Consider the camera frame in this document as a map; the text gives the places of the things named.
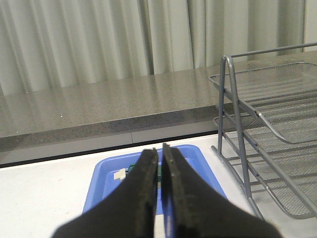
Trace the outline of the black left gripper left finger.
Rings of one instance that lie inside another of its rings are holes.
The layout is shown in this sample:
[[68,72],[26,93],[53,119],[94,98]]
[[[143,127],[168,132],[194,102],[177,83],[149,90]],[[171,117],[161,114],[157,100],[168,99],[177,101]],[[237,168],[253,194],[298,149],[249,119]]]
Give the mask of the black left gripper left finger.
[[158,152],[142,151],[120,185],[91,210],[60,226],[54,238],[152,238],[157,208]]

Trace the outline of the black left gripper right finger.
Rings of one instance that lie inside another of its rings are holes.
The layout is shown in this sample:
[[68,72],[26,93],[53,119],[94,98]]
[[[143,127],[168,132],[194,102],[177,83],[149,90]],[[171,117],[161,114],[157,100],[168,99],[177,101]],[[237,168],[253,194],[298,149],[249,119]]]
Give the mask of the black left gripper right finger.
[[167,238],[279,238],[270,223],[211,188],[179,149],[163,145],[162,208]]

